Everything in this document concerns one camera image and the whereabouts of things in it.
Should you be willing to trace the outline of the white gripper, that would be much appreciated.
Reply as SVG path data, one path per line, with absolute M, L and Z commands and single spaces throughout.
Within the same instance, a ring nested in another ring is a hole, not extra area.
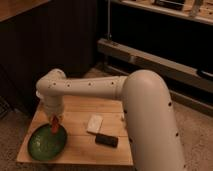
M 52 121 L 54 117 L 56 117 L 59 122 L 62 121 L 64 112 L 62 99 L 48 99 L 44 101 L 43 109 L 49 121 Z

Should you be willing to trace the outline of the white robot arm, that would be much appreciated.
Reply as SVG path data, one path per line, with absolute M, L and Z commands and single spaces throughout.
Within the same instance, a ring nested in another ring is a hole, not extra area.
M 36 95 L 48 117 L 63 113 L 65 95 L 121 101 L 135 170 L 187 171 L 170 92 L 157 73 L 69 79 L 53 69 L 37 81 Z

